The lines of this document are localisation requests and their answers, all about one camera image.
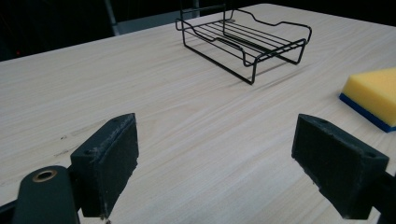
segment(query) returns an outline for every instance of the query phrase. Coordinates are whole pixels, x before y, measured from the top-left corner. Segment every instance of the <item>wooden table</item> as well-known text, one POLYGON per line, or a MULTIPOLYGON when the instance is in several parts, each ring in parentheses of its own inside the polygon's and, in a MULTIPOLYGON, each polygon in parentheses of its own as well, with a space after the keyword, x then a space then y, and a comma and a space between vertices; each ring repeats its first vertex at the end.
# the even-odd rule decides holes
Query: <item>wooden table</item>
POLYGON ((27 174, 69 166, 105 122, 135 113, 139 164, 113 223, 376 223, 375 209, 368 221, 342 220, 291 146, 298 114, 316 116, 388 155, 395 174, 396 133, 338 94, 351 74, 396 66, 396 29, 275 5, 245 9, 311 26, 302 61, 264 62, 250 86, 184 48, 169 24, 0 63, 1 204, 17 198, 27 174))

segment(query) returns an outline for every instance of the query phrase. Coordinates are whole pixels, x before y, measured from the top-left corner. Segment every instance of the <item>black wire rack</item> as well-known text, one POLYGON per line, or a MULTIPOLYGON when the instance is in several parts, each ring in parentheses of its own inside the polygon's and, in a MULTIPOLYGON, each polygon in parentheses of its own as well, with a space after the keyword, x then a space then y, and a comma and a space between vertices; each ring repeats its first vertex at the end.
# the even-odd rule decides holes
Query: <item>black wire rack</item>
POLYGON ((176 20, 176 29, 182 32, 183 44, 186 48, 208 59, 210 62, 225 69, 236 77, 239 77, 250 85, 255 81, 258 63, 277 57, 287 63, 298 64, 302 59, 304 48, 312 35, 311 27, 304 24, 289 21, 281 21, 272 24, 259 21, 252 13, 242 9, 231 10, 230 17, 226 18, 225 3, 212 7, 183 9, 181 0, 180 19, 176 20), (195 25, 184 20, 184 15, 186 13, 213 9, 222 10, 222 20, 195 25), (250 26, 236 22, 238 21, 238 19, 234 17, 236 13, 248 15, 252 21, 250 26), (293 27, 293 29, 296 27, 300 30, 304 29, 304 37, 291 39, 284 34, 282 36, 273 35, 266 31, 268 28, 278 28, 281 25, 287 25, 289 28, 293 27), (251 77, 242 75, 239 69, 235 68, 235 62, 230 63, 231 65, 221 62, 219 58, 225 56, 224 53, 222 55, 211 55, 208 53, 208 47, 206 47, 206 49, 194 48, 193 46, 198 46, 197 44, 193 44, 196 43, 197 39, 204 41, 203 43, 206 45, 208 44, 207 46, 210 48, 222 50, 222 52, 227 53, 227 57, 231 55, 239 62, 242 61, 242 64, 238 63, 239 66, 243 65, 246 68, 251 68, 251 77), (296 59, 285 56, 285 53, 291 50, 297 50, 296 55, 293 57, 296 59))

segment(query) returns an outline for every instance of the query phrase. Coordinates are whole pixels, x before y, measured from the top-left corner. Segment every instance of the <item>rack wire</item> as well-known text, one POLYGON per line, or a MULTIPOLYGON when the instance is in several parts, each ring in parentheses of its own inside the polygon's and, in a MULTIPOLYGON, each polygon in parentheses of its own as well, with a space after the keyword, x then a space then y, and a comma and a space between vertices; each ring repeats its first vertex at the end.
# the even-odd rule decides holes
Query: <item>rack wire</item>
POLYGON ((183 44, 186 48, 208 59, 210 62, 225 69, 236 77, 239 77, 250 85, 255 82, 258 63, 277 57, 287 63, 298 64, 302 59, 304 48, 309 43, 312 35, 311 27, 304 24, 289 21, 281 21, 272 24, 259 21, 252 13, 242 9, 233 9, 231 11, 231 16, 227 19, 225 3, 212 7, 183 9, 181 0, 180 19, 176 20, 176 29, 182 32, 183 44), (222 20, 197 25, 192 25, 184 20, 184 14, 186 13, 218 8, 222 10, 222 20), (246 26, 245 24, 237 23, 233 18, 235 12, 249 15, 253 21, 253 25, 246 26), (266 27, 277 27, 282 24, 304 29, 304 37, 290 39, 289 37, 273 35, 264 31, 266 27), (191 37, 203 40, 206 44, 211 46, 211 48, 220 49, 222 52, 232 55, 234 58, 238 59, 238 61, 242 61, 243 66, 251 68, 251 77, 243 76, 234 66, 230 66, 215 59, 215 56, 207 53, 207 50, 199 50, 189 45, 194 42, 191 37), (297 59, 293 60, 284 55, 291 50, 299 50, 297 51, 297 59))

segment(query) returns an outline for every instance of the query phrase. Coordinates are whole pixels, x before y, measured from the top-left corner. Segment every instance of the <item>wire rack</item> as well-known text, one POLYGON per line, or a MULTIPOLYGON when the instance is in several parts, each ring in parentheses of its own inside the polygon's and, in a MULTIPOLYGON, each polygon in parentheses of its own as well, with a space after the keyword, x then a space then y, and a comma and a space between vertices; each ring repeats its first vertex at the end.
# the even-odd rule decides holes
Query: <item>wire rack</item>
POLYGON ((304 24, 289 21, 281 21, 276 24, 267 23, 257 20, 252 13, 242 9, 233 9, 230 17, 226 18, 225 3, 213 7, 183 9, 181 0, 180 19, 176 20, 176 29, 182 32, 183 44, 186 48, 215 63, 250 85, 255 82, 258 63, 277 57, 287 63, 298 64, 302 59, 304 48, 312 35, 311 27, 304 24), (213 9, 222 10, 222 20, 192 25, 183 19, 186 13, 213 9), (252 21, 250 25, 236 22, 237 19, 234 18, 234 14, 236 13, 248 15, 252 21), (304 29, 304 37, 293 39, 289 35, 273 35, 266 31, 267 28, 277 28, 281 25, 287 25, 289 28, 293 27, 293 29, 296 27, 304 29), (203 41, 206 44, 205 49, 202 47, 201 49, 194 48, 194 43, 197 43, 196 40, 203 41), (211 55, 208 53, 210 48, 219 49, 223 53, 211 55), (297 50, 296 56, 293 59, 285 56, 286 52, 292 50, 297 50), (239 66, 251 69, 251 76, 247 77, 240 74, 239 69, 234 66, 235 62, 225 63, 219 60, 219 58, 228 56, 237 59, 239 66))

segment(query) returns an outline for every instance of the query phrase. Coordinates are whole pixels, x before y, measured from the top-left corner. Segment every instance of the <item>light wood tabletop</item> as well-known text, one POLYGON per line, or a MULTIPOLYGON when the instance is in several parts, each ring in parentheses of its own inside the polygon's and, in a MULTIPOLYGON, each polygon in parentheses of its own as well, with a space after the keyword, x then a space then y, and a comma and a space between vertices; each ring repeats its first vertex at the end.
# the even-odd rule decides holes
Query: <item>light wood tabletop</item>
POLYGON ((338 95, 349 75, 396 66, 396 28, 268 4, 245 10, 312 27, 301 62, 265 61, 248 85, 186 49, 174 24, 1 62, 0 203, 17 199, 30 172, 68 167, 103 124, 135 113, 140 156, 112 223, 376 223, 375 209, 343 220, 291 147, 298 114, 316 116, 389 156, 395 174, 396 133, 338 95))

